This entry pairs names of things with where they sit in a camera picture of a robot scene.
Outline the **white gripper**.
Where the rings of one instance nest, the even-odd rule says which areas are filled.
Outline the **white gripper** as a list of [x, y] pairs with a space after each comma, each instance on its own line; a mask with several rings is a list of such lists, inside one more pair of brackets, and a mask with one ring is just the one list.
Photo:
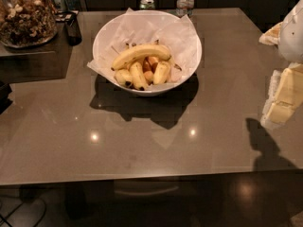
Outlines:
[[[303, 63], [303, 0], [299, 0], [279, 22], [263, 33], [258, 41], [276, 45], [290, 62]], [[290, 64], [283, 71], [275, 70], [270, 78], [268, 99], [262, 110], [260, 124], [266, 129], [283, 126], [303, 103], [303, 64]]]

